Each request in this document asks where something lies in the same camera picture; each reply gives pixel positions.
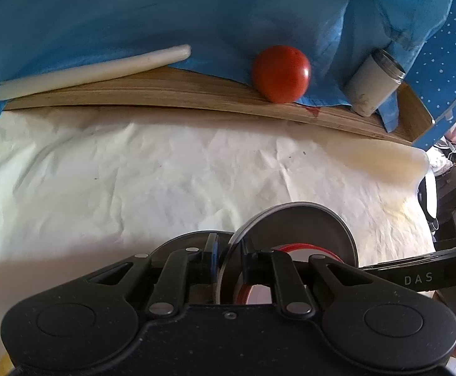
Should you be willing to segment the cream paper table cover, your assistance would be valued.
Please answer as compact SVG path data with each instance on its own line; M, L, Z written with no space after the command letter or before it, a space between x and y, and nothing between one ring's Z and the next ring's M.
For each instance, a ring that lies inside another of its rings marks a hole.
M306 200L347 224L364 265L433 249L425 153L218 112L57 108L0 116L0 322L15 302L186 232L232 232ZM0 340L0 375L9 369Z

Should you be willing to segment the white bowl red rim front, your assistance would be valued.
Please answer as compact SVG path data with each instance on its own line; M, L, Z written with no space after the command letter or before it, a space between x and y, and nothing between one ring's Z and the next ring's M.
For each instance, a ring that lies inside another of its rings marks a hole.
M331 252L307 243L291 243L277 249L251 250L246 243L241 247L242 280L235 294L237 304L246 305L251 290L257 286L270 289L272 303L295 316L306 316L315 310L289 251L312 250L311 257L343 260Z

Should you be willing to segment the red tomato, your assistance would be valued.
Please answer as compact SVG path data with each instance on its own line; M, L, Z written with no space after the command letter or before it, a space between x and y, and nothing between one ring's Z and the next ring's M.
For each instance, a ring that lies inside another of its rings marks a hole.
M262 51L253 60L253 87L275 104L295 102L308 90L312 67L299 49L276 45Z

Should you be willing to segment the deep steel bowl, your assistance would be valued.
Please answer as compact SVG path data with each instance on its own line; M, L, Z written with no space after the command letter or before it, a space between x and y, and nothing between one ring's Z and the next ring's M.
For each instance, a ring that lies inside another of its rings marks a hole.
M325 206L290 202L272 206L242 224L230 237L220 255L214 301L231 304L241 272L240 242L248 238L255 249L272 249L291 243L306 243L329 250L345 263L359 266L354 241L343 219Z

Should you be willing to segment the blue hanging coat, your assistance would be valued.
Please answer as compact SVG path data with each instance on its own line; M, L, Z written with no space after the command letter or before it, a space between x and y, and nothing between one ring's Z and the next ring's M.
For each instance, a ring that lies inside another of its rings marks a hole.
M386 49L410 69L452 0L0 0L0 81L191 46L186 70L249 83L253 58L289 45L310 59L302 103L345 104L343 85ZM0 115L4 102L0 101Z

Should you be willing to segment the white thermos cup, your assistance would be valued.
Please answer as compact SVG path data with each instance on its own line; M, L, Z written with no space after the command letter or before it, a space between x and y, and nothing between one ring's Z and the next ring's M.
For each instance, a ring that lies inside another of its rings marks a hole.
M384 49L375 49L343 87L353 111L371 116L406 77L405 69Z

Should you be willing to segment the steel plate front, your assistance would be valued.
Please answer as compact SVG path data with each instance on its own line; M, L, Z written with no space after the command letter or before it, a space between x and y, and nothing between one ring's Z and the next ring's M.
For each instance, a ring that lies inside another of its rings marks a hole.
M218 230L183 234L162 244L150 254L152 266L163 266L169 255L179 249L206 249L209 253L207 265L212 269L210 279L212 284L217 282L217 275L220 274L223 265L225 266L222 280L214 287L213 298L219 292L221 304L235 304L240 288L238 282L241 275L241 249L237 246L235 251L228 255L229 240L233 234L233 232Z

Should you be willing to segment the white rolling pin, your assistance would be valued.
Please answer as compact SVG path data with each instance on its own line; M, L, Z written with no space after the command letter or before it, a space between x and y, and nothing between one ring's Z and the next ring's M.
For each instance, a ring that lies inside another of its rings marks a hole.
M190 56L191 46L185 44L119 60L81 65L40 75L2 81L0 82L0 101L22 98L70 86L131 76L187 60Z

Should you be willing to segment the blue dotted curtain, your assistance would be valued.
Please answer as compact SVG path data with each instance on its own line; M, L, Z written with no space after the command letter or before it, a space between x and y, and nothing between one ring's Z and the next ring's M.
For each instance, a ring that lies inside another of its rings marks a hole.
M406 81L434 119L413 144L428 150L456 123L456 0L445 24L423 46Z

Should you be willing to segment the wooden shelf board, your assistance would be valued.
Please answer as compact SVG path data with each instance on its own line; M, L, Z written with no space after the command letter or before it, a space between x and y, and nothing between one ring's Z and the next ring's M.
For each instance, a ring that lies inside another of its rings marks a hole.
M125 105L214 110L296 121L412 145L433 127L434 118L408 84L402 84L397 94L399 125L391 133L379 116L362 117L344 105L311 108L294 103L271 104L249 86L169 67L13 99L5 109Z

